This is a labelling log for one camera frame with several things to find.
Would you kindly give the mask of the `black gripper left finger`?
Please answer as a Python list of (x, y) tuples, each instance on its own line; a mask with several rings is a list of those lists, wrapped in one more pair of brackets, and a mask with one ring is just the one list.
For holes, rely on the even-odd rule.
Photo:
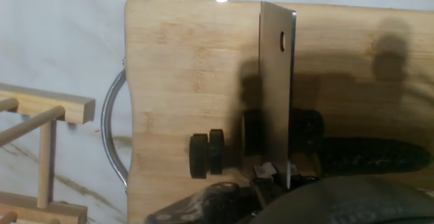
[(256, 166), (250, 182), (214, 183), (166, 206), (146, 219), (146, 224), (249, 223), (271, 202), (288, 191), (270, 163)]

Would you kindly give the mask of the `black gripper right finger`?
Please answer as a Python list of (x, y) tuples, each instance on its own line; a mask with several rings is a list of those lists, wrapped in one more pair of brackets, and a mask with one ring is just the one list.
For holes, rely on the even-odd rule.
[(294, 164), (290, 165), (290, 185), (299, 185), (302, 180), (302, 176), (296, 169)]

